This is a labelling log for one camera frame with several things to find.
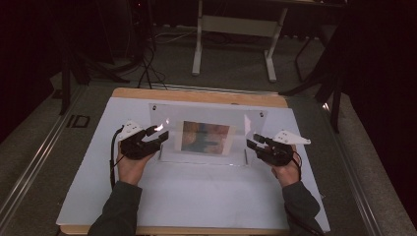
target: wooden table edge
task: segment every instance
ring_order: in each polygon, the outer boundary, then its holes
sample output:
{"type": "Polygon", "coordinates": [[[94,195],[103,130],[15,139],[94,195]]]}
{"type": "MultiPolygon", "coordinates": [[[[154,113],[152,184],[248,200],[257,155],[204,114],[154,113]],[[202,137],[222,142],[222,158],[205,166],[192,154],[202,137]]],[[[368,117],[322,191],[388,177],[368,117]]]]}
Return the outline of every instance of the wooden table edge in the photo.
{"type": "Polygon", "coordinates": [[[218,91],[116,88],[112,93],[112,97],[239,104],[280,108],[288,107],[285,98],[278,94],[246,94],[218,91]]]}
{"type": "MultiPolygon", "coordinates": [[[[89,225],[61,225],[63,233],[87,235],[89,225]]],[[[209,227],[137,227],[136,235],[288,235],[288,229],[209,228],[209,227]]]]}

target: metal stand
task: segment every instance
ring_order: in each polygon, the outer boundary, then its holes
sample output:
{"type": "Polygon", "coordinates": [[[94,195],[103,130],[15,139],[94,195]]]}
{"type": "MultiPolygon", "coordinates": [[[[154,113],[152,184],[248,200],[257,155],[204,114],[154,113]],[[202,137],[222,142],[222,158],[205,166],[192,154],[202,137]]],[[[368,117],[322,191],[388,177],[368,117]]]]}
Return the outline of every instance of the metal stand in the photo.
{"type": "Polygon", "coordinates": [[[248,19],[236,19],[217,16],[203,15],[203,0],[199,0],[199,14],[197,19],[197,45],[194,53],[193,76],[200,74],[202,64],[202,33],[206,31],[238,33],[255,36],[271,37],[272,42],[269,50],[265,51],[265,60],[268,70],[269,81],[276,82],[275,69],[272,62],[272,54],[281,32],[283,22],[287,13],[287,8],[282,9],[279,21],[258,21],[248,19]]]}

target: person's right hand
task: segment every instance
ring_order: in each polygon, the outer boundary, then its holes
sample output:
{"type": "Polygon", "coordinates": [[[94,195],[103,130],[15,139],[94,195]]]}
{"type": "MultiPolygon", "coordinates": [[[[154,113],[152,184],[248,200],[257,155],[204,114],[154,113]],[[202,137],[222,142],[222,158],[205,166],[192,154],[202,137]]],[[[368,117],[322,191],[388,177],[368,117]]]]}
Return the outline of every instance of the person's right hand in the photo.
{"type": "Polygon", "coordinates": [[[153,156],[154,153],[139,160],[129,159],[120,152],[119,142],[119,154],[117,155],[117,161],[120,160],[117,163],[119,181],[138,186],[138,183],[144,173],[145,166],[153,156]]]}
{"type": "MultiPolygon", "coordinates": [[[[300,164],[301,159],[296,152],[293,153],[293,157],[297,161],[297,163],[300,164]]],[[[279,184],[282,188],[300,181],[300,170],[296,163],[294,163],[294,161],[292,160],[284,166],[269,166],[271,167],[272,174],[275,176],[276,179],[278,179],[279,184]]]]}

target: picture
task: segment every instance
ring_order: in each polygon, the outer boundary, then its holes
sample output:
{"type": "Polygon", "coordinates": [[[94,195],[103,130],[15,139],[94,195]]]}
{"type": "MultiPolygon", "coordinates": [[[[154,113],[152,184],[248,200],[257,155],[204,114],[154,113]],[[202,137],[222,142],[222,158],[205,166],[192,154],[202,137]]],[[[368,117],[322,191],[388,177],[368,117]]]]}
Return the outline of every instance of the picture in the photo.
{"type": "Polygon", "coordinates": [[[226,125],[180,122],[176,147],[184,151],[227,155],[235,130],[234,127],[226,125]]]}

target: clear plastic panel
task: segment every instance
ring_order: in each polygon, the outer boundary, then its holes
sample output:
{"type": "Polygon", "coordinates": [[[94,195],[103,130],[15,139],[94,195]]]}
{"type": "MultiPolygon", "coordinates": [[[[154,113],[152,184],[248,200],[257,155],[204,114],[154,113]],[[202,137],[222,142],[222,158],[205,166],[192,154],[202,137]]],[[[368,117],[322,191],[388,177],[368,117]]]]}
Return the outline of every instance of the clear plastic panel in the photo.
{"type": "Polygon", "coordinates": [[[247,166],[246,139],[259,134],[268,112],[152,103],[152,124],[169,131],[159,161],[247,166]]]}

